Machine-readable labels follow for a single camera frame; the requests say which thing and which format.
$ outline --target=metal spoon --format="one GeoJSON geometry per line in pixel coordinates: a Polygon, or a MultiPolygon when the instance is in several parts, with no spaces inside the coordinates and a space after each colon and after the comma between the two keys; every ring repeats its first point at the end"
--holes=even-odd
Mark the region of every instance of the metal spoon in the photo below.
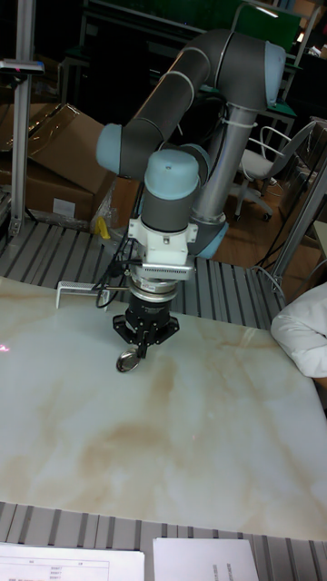
{"type": "Polygon", "coordinates": [[[137,357],[137,348],[131,348],[118,357],[116,367],[118,371],[125,373],[135,369],[140,361],[141,358],[137,357]]]}

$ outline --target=paper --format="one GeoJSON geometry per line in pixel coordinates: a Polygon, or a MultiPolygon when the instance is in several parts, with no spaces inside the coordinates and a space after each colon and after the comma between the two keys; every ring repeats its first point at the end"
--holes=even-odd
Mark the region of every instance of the paper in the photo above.
{"type": "Polygon", "coordinates": [[[249,541],[154,540],[155,581],[259,581],[249,541]]]}
{"type": "Polygon", "coordinates": [[[61,214],[62,216],[67,216],[67,218],[74,218],[75,205],[73,202],[54,198],[53,210],[55,214],[61,214]]]}
{"type": "Polygon", "coordinates": [[[144,554],[0,545],[0,581],[144,581],[144,554]]]}

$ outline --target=white sleeve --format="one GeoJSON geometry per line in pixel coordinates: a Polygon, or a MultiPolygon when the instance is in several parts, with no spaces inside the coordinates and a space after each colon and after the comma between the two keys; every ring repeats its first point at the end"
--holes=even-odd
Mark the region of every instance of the white sleeve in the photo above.
{"type": "Polygon", "coordinates": [[[272,321],[272,336],[303,375],[317,379],[327,377],[325,296],[305,293],[272,321]]]}

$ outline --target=white chair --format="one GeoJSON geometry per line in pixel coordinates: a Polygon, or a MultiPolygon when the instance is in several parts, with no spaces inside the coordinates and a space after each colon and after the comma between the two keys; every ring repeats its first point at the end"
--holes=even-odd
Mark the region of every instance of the white chair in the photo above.
{"type": "Polygon", "coordinates": [[[303,127],[292,139],[284,135],[283,133],[273,129],[265,125],[260,131],[260,141],[253,139],[250,137],[249,141],[258,143],[262,149],[262,155],[259,153],[252,152],[249,149],[245,149],[243,153],[243,157],[241,159],[241,163],[239,165],[238,171],[241,172],[244,176],[244,180],[242,185],[234,185],[231,190],[232,195],[237,196],[237,206],[234,215],[234,219],[239,221],[241,218],[241,208],[243,204],[243,200],[250,200],[251,202],[255,202],[259,204],[264,210],[265,214],[263,215],[263,219],[267,222],[273,216],[273,210],[268,204],[266,204],[262,199],[261,196],[264,193],[266,185],[268,185],[271,178],[280,172],[289,161],[291,156],[294,152],[300,147],[301,143],[304,141],[306,137],[308,137],[309,133],[312,131],[315,121],[311,121],[305,127],[303,127]],[[282,148],[279,152],[270,145],[266,145],[263,141],[263,132],[265,129],[272,131],[274,133],[278,133],[283,139],[285,139],[288,143],[282,148]],[[266,159],[265,151],[269,149],[270,151],[276,154],[276,159],[274,162],[270,162],[266,159]],[[263,180],[265,182],[263,189],[261,192],[253,188],[249,188],[249,182],[253,182],[253,180],[263,180]]]}

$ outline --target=white marble surface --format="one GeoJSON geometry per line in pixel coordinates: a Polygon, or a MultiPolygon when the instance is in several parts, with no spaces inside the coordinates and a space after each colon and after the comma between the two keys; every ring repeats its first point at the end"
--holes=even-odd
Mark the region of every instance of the white marble surface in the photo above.
{"type": "Polygon", "coordinates": [[[54,305],[0,279],[0,500],[327,540],[327,422],[268,332],[179,316],[122,375],[112,315],[54,305]]]}

